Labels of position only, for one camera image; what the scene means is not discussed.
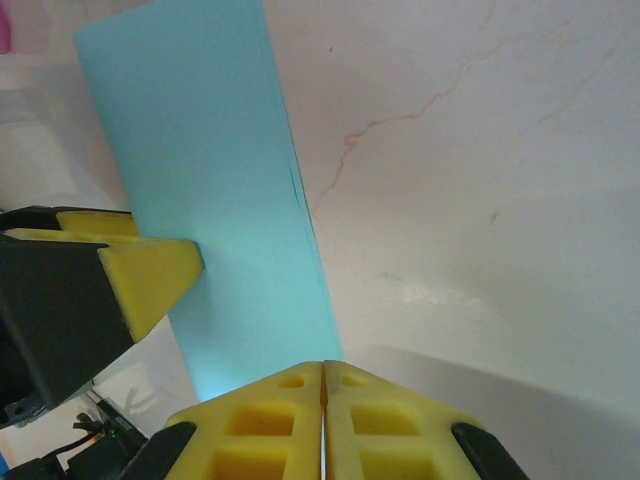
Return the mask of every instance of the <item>light blue paper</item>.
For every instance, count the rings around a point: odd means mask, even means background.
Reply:
[[[9,471],[9,465],[7,465],[7,462],[2,457],[2,453],[0,453],[0,475],[5,474],[8,471]]]
[[[201,400],[341,359],[259,0],[156,0],[75,36],[132,211],[206,272],[171,311]]]

